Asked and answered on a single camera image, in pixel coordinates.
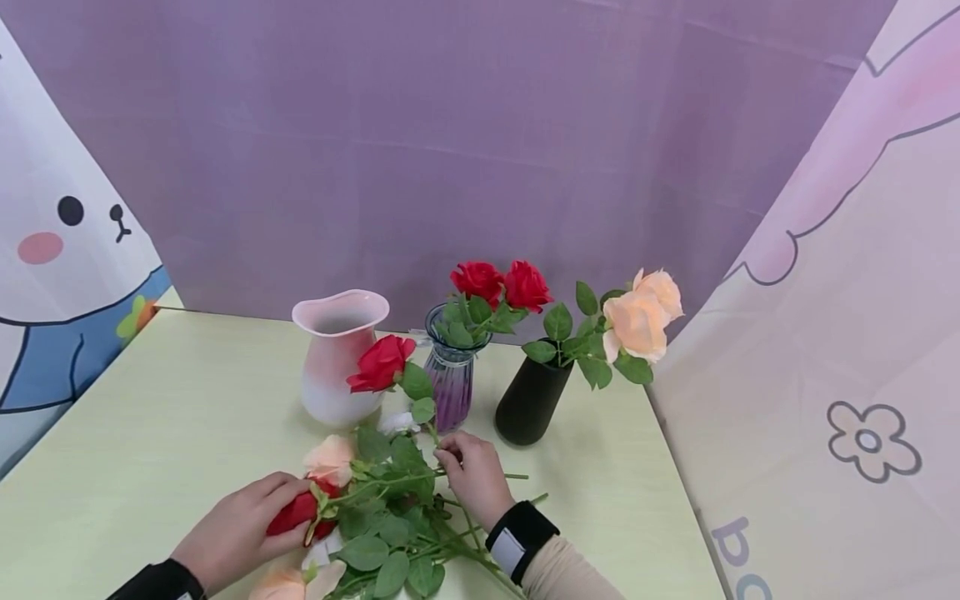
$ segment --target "white patch on wristband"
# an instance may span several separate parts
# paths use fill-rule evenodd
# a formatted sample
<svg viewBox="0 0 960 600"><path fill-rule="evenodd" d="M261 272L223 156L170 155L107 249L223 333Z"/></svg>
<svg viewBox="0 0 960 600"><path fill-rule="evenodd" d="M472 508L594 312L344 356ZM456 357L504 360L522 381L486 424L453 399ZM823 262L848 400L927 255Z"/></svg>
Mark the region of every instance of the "white patch on wristband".
<svg viewBox="0 0 960 600"><path fill-rule="evenodd" d="M520 559L527 551L520 542L516 540L514 534L509 529L502 529L500 535L496 537L493 548L490 550L491 556L500 565L508 575L513 577L516 566L520 564Z"/></svg>

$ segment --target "hand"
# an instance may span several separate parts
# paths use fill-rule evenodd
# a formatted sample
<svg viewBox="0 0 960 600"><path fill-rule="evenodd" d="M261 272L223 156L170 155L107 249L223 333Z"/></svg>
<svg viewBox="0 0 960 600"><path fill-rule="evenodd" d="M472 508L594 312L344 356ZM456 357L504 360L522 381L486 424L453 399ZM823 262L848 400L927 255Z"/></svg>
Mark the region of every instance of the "hand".
<svg viewBox="0 0 960 600"><path fill-rule="evenodd" d="M516 504L490 442L458 431L440 442L434 456L457 499L487 533Z"/></svg>
<svg viewBox="0 0 960 600"><path fill-rule="evenodd" d="M267 537L267 525L310 482L273 473L217 502L187 534L170 558L193 573L213 596L262 564L303 544L309 522Z"/></svg>

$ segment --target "pink cheek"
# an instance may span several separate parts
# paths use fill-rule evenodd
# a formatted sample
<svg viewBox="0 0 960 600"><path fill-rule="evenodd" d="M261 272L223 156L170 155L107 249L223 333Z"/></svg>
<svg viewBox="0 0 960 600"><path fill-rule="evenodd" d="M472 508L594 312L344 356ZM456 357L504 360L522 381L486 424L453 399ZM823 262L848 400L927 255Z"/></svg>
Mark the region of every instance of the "pink cheek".
<svg viewBox="0 0 960 600"><path fill-rule="evenodd" d="M16 247L20 260L28 265L42 265L60 256L63 252L63 240L50 231L34 233L23 238Z"/></svg>

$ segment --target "white and pink ceramic vase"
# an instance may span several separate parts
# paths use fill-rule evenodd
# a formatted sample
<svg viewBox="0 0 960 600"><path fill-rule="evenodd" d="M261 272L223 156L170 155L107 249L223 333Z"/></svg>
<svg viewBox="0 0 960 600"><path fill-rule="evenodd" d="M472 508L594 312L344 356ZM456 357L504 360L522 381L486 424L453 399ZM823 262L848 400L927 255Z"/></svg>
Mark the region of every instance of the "white and pink ceramic vase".
<svg viewBox="0 0 960 600"><path fill-rule="evenodd" d="M383 392L352 394L347 377L357 373L357 361L376 341L373 328L389 313L387 299L366 290L294 306L294 323L313 336L300 383L300 399L311 417L343 429L380 407Z"/></svg>

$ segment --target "red rose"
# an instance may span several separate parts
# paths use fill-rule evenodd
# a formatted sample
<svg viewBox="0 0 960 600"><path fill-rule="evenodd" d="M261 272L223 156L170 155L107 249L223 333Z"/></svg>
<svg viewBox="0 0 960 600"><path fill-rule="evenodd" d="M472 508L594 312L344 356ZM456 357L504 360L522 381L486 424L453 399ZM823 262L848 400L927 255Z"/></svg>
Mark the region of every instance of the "red rose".
<svg viewBox="0 0 960 600"><path fill-rule="evenodd" d="M457 290L467 295L479 296L496 309L503 291L503 275L489 262L462 262L457 265L460 273L450 272L450 280Z"/></svg>
<svg viewBox="0 0 960 600"><path fill-rule="evenodd" d="M331 498L340 497L340 488L319 478L310 477L320 489ZM294 498L294 501L280 509L274 520L267 526L268 536L278 536L293 529L305 521L312 521L317 518L317 498L310 492L304 492ZM320 521L313 532L314 540L322 540L330 535L333 528L337 526L336 521Z"/></svg>
<svg viewBox="0 0 960 600"><path fill-rule="evenodd" d="M357 361L360 372L347 377L350 391L379 392L394 385L394 373L403 371L416 345L395 335L380 338Z"/></svg>
<svg viewBox="0 0 960 600"><path fill-rule="evenodd" d="M515 260L510 265L504 285L507 287L507 303L513 308L528 308L539 313L543 312L541 306L553 301L540 271L525 260Z"/></svg>

